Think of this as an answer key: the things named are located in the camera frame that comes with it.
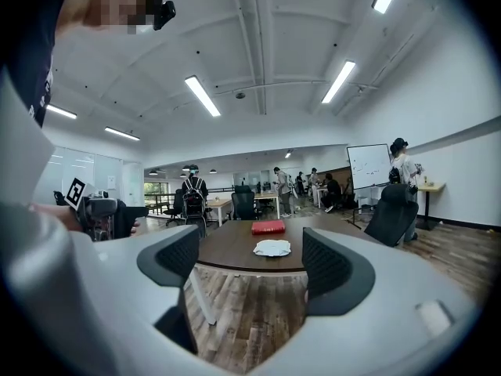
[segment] white desk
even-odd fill
[[[279,196],[277,193],[271,192],[271,193],[256,193],[254,195],[254,199],[256,201],[259,201],[260,199],[275,199],[276,201],[276,218],[280,220],[280,202],[279,202]]]
[[[227,204],[232,205],[232,200],[231,199],[219,199],[216,201],[215,199],[213,201],[207,201],[207,207],[208,208],[213,208],[213,209],[218,209],[218,221],[219,221],[219,226],[222,226],[222,208],[226,206]]]

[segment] black backpack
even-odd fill
[[[205,212],[205,199],[202,194],[202,182],[203,180],[199,178],[196,181],[196,185],[192,185],[190,179],[185,180],[186,187],[188,190],[182,196],[184,200],[185,213],[187,215],[204,213]]]

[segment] desk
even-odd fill
[[[320,192],[327,191],[327,187],[318,188],[316,190],[317,201],[319,202],[319,209],[322,202],[320,202]]]
[[[276,218],[280,220],[280,202],[279,195],[277,193],[256,193],[254,195],[254,200],[259,201],[260,199],[275,199],[276,201]]]
[[[284,219],[285,232],[278,234],[253,235],[253,220],[226,222],[200,242],[199,267],[222,270],[228,273],[252,276],[297,276],[303,274],[302,262],[303,228],[311,227],[334,231],[352,237],[380,244],[359,228],[334,216],[320,215]],[[259,241],[268,238],[288,240],[290,254],[278,258],[256,255],[253,250]]]
[[[208,208],[218,209],[218,221],[220,227],[222,226],[222,208],[223,206],[226,206],[227,204],[231,203],[232,203],[231,199],[219,199],[218,201],[216,200],[207,201]]]
[[[426,193],[426,200],[424,206],[424,219],[422,222],[416,222],[416,227],[422,230],[432,231],[433,228],[437,225],[437,222],[431,221],[428,218],[428,213],[430,211],[430,193],[437,193],[443,190],[445,187],[445,183],[434,183],[433,186],[423,184],[419,185],[419,191]]]

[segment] person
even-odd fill
[[[319,195],[316,193],[318,189],[319,177],[316,174],[316,168],[312,168],[312,175],[310,175],[310,184],[312,186],[313,204],[319,205]]]
[[[51,97],[56,38],[77,26],[96,30],[152,22],[155,29],[163,26],[159,16],[162,0],[24,0],[24,5],[23,12],[11,16],[12,23],[8,20],[4,24],[9,29],[5,68],[19,98],[40,126]],[[30,210],[53,215],[68,230],[81,231],[69,206],[32,204]],[[137,226],[135,222],[131,234]]]
[[[322,197],[321,201],[326,207],[326,213],[334,209],[334,205],[341,200],[341,187],[339,183],[333,179],[332,174],[326,174],[327,180],[327,195]]]
[[[290,216],[290,187],[289,183],[287,182],[287,174],[280,170],[278,167],[275,167],[273,169],[273,172],[277,175],[279,181],[278,181],[278,187],[277,187],[277,193],[280,196],[280,199],[282,200],[283,204],[283,214],[282,217],[289,217]]]
[[[414,164],[413,159],[406,154],[409,144],[403,138],[397,138],[390,146],[391,161],[390,182],[391,183],[406,183],[409,186],[409,200],[416,202],[417,200],[417,181],[416,175],[420,174],[420,170]],[[417,240],[416,219],[413,220],[409,228],[404,233],[404,242]]]
[[[297,183],[297,193],[299,194],[300,197],[302,197],[305,194],[305,187],[303,186],[303,173],[299,172],[299,175],[296,177],[296,183]]]
[[[209,191],[207,190],[207,184],[205,183],[204,179],[201,179],[198,176],[199,169],[198,166],[195,164],[192,164],[189,166],[189,177],[188,180],[185,180],[182,183],[182,194],[184,195],[186,192],[188,192],[191,188],[189,185],[191,185],[193,188],[196,188],[197,185],[200,185],[198,190],[202,193],[202,197],[206,200],[207,196],[209,194]]]

